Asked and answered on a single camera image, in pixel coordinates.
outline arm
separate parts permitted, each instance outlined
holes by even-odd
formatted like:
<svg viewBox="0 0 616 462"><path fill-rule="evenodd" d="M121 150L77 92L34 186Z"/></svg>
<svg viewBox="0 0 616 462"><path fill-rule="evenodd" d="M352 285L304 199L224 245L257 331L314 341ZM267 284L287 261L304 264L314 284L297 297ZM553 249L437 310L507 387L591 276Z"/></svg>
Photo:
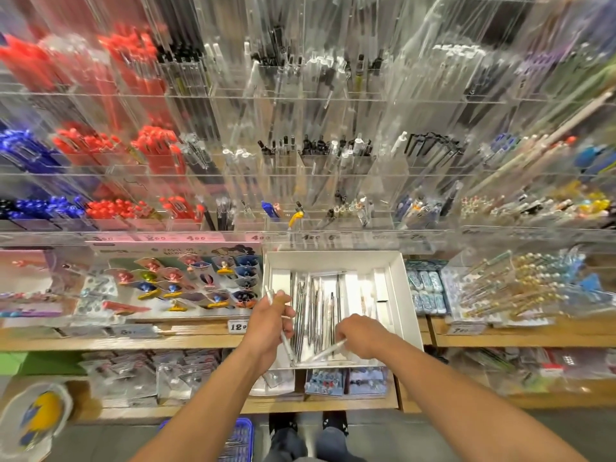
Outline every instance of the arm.
<svg viewBox="0 0 616 462"><path fill-rule="evenodd" d="M278 292L270 305L257 303L242 343L131 462L215 462L235 426L252 385L272 366L281 343L280 332L293 335L295 312L285 304L289 295Z"/></svg>
<svg viewBox="0 0 616 462"><path fill-rule="evenodd" d="M336 340L362 358L377 358L466 461L584 462L586 459L537 420L488 388L425 354L378 321L352 315Z"/></svg>

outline forearm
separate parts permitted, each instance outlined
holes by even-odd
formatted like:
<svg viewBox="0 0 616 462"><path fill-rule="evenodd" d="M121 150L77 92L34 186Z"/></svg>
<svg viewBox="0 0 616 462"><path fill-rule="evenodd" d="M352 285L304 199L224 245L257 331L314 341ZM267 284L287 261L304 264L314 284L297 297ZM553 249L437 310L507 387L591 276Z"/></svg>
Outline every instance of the forearm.
<svg viewBox="0 0 616 462"><path fill-rule="evenodd" d="M257 376L257 360L241 346L131 462L214 462Z"/></svg>
<svg viewBox="0 0 616 462"><path fill-rule="evenodd" d="M377 358L464 460L585 460L525 412L393 334Z"/></svg>

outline blue basket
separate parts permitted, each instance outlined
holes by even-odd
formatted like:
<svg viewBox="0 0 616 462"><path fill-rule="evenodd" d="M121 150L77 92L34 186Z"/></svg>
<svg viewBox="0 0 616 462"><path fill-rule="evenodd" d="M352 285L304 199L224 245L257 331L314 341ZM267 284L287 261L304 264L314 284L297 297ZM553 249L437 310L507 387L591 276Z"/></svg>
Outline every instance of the blue basket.
<svg viewBox="0 0 616 462"><path fill-rule="evenodd" d="M162 429L170 418L163 421L158 429ZM254 440L254 427L248 418L238 418L233 433L227 439L225 450L220 454L219 460L224 462L251 462L252 442Z"/></svg>

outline hand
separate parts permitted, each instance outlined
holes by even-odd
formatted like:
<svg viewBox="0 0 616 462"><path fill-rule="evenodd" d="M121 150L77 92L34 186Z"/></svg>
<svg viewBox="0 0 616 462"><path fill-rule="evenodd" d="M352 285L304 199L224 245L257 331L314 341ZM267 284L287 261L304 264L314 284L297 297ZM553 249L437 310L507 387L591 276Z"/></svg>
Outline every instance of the hand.
<svg viewBox="0 0 616 462"><path fill-rule="evenodd" d="M263 297L252 308L248 320L248 328L240 347L257 360L258 376L265 373L276 359L276 351L282 343L280 332L285 331L287 339L293 335L293 322L282 316L295 317L295 311L286 304L291 297L279 290L270 304L267 297Z"/></svg>
<svg viewBox="0 0 616 462"><path fill-rule="evenodd" d="M336 326L336 342L347 339L344 347L364 360L379 358L378 350L390 332L367 316L352 314Z"/></svg>

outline person's left arm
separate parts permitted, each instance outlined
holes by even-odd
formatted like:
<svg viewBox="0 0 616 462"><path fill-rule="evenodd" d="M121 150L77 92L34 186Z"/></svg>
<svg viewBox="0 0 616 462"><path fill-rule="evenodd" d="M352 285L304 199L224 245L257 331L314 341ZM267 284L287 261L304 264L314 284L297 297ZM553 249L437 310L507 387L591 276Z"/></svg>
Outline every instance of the person's left arm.
<svg viewBox="0 0 616 462"><path fill-rule="evenodd" d="M279 292L271 305L264 297L254 306L240 346L131 462L218 460L252 385L276 359L280 332L293 335L291 320L281 318L295 316L290 300Z"/></svg>

